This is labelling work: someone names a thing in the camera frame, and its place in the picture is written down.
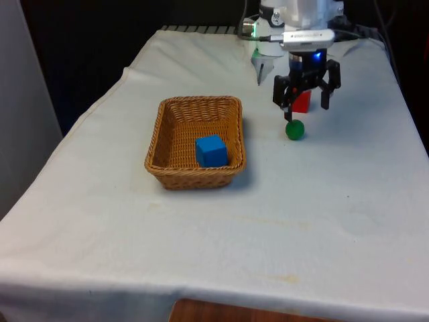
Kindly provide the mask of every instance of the white tablecloth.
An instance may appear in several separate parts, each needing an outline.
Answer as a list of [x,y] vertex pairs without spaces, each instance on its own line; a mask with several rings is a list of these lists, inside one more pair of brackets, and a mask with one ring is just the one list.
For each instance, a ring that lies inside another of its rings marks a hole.
[[[0,222],[14,321],[166,321],[188,297],[347,321],[429,320],[429,162],[383,49],[340,57],[292,142],[234,36],[158,32]],[[348,44],[337,44],[341,52]],[[247,170],[165,191],[143,161],[161,100],[243,102]]]

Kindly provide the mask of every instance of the blue cube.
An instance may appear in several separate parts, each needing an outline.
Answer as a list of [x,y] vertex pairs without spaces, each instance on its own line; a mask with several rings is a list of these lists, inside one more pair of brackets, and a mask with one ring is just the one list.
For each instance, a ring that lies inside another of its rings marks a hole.
[[218,168],[228,165],[227,146],[219,136],[195,140],[196,161],[202,168]]

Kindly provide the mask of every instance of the wooden floor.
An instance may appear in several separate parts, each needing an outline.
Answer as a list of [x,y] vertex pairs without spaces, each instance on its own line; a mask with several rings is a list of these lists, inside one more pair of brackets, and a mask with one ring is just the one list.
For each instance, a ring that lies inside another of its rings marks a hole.
[[334,322],[334,320],[180,300],[174,305],[169,322]]

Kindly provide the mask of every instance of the dark background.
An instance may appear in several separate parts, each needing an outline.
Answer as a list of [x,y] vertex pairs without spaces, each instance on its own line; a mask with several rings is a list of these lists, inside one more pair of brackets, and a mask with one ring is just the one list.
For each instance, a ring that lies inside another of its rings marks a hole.
[[[122,70],[163,25],[237,25],[243,0],[21,0],[42,70],[66,133],[119,80]],[[402,92],[429,150],[426,91],[428,0],[379,0],[389,28]],[[249,0],[248,15],[259,1]],[[348,19],[379,28],[373,0],[345,0]]]

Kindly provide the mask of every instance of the wicker basket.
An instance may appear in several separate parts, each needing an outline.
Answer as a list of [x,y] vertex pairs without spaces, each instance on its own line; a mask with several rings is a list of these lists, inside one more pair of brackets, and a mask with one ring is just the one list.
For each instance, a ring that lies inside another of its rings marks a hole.
[[[229,165],[201,168],[195,140],[217,134],[227,145]],[[174,97],[162,101],[145,160],[169,190],[216,188],[246,167],[241,102],[235,97]]]

